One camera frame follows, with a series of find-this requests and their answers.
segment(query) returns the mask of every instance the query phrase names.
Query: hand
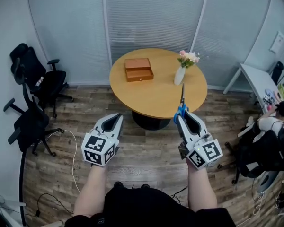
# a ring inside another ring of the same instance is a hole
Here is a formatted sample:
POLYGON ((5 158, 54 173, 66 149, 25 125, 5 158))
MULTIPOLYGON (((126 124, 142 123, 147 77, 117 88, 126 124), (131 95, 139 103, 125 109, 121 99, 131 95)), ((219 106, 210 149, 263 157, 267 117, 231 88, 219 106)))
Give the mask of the hand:
POLYGON ((272 106, 271 109, 269 110, 271 113, 274 113, 276 111, 278 107, 275 105, 275 106, 272 106))

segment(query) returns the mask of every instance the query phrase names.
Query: white cable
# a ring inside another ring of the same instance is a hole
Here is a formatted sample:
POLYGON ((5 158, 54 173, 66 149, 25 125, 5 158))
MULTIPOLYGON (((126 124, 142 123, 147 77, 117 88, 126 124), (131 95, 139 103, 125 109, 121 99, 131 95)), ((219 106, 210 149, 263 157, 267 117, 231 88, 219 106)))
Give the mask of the white cable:
POLYGON ((55 133, 50 134, 50 135, 45 139, 45 141, 47 141, 48 138, 50 138, 53 134, 56 134, 56 133, 59 133, 59 132, 61 132, 61 131, 57 131, 57 132, 55 132, 55 133))
POLYGON ((263 198, 264 198, 264 194, 265 194, 265 192, 262 192, 262 196, 258 196, 258 198, 257 198, 257 200, 260 201, 260 204, 257 205, 257 206, 255 207, 255 209, 253 210, 253 212, 252 212, 252 214, 254 215, 254 217, 251 217, 251 218, 246 219, 244 222, 240 223, 240 224, 237 225, 237 226, 240 226, 240 225, 244 224, 246 221, 248 221, 248 220, 250 220, 250 219, 252 219, 252 218, 257 217, 258 213, 259 213, 260 210, 261 210, 261 205, 262 205, 262 200, 263 200, 263 198))
POLYGON ((72 159, 71 174, 72 174, 72 177, 73 177, 73 179, 74 179, 74 181, 75 181, 76 188, 78 189, 78 192, 80 192, 80 190, 79 190, 79 188, 78 188, 78 186, 77 186, 77 183, 76 183, 75 176, 74 176, 75 156, 76 156, 76 153, 77 153, 77 140, 76 140, 75 135, 74 135, 71 131, 68 131, 68 130, 64 130, 64 131, 70 132, 70 133, 73 135, 73 137, 75 138, 76 150, 75 150, 74 158, 72 159))

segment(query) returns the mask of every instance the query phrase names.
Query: flower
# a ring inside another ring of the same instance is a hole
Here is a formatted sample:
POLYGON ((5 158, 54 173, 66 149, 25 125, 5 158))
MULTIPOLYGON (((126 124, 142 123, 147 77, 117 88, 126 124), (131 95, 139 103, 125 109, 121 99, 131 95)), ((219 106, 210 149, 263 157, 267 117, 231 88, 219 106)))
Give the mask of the flower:
POLYGON ((189 59, 190 61, 193 60, 193 56, 192 56, 190 53, 185 53, 185 54, 184 54, 184 57, 185 57, 186 59, 189 59))
POLYGON ((184 50, 181 50, 181 51, 180 51, 180 55, 181 55, 181 56, 184 56, 184 54, 185 54, 185 51, 184 51, 184 50))
POLYGON ((200 60, 199 53, 198 56, 194 52, 186 53, 184 50, 180 51, 181 58, 178 58, 177 60, 181 63, 181 67, 183 68, 189 68, 190 66, 193 66, 195 63, 198 63, 200 60))

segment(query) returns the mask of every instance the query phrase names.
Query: round wooden table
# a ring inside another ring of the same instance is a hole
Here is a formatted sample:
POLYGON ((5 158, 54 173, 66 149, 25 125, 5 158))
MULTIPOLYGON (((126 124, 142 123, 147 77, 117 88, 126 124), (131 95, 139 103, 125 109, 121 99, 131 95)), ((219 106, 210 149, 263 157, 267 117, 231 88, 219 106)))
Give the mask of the round wooden table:
MULTIPOLYGON (((180 105, 182 84, 176 86, 174 77, 179 68, 179 54, 163 49, 140 49, 120 57, 113 65, 109 81, 114 94, 133 111, 133 118, 142 128, 158 130, 172 119, 180 105), (125 59, 148 58, 153 80, 127 82, 125 59)), ((197 66, 186 70, 185 104, 193 112, 207 95, 206 79, 197 66)))

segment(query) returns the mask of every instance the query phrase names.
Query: person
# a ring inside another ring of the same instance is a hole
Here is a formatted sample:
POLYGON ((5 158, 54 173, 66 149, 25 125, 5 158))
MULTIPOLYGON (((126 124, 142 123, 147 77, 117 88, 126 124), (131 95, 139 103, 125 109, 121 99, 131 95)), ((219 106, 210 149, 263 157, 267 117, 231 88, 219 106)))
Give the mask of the person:
POLYGON ((268 130, 273 130, 278 135, 280 129, 284 127, 284 101, 273 106, 267 113, 260 117, 257 125, 261 131, 253 139, 253 143, 258 141, 268 130))
POLYGON ((205 168, 188 164, 188 205, 178 204, 160 190, 144 184, 127 189, 121 182, 105 196, 107 165, 92 165, 65 227, 104 226, 215 226, 234 227, 228 211, 217 207, 217 198, 205 168))

